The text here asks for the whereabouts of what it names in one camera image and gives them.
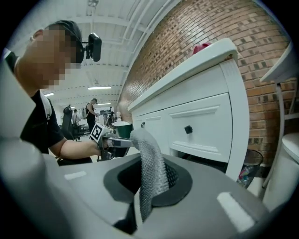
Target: backpack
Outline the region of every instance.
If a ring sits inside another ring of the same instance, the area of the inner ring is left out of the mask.
[[[6,60],[9,68],[11,69],[12,72],[14,72],[14,66],[17,62],[17,56],[13,52],[8,50],[7,48],[4,48],[3,53],[2,53],[2,58]],[[47,97],[45,97],[41,91],[39,91],[39,92],[41,94],[41,99],[43,102],[43,107],[45,109],[47,121],[49,121],[50,116],[52,115],[51,103],[50,103],[49,99]]]
[[[81,118],[84,119],[84,120],[87,119],[87,116],[88,116],[88,114],[89,114],[89,111],[88,111],[88,113],[86,114],[87,105],[86,105],[85,107],[82,107],[81,110],[80,110]]]

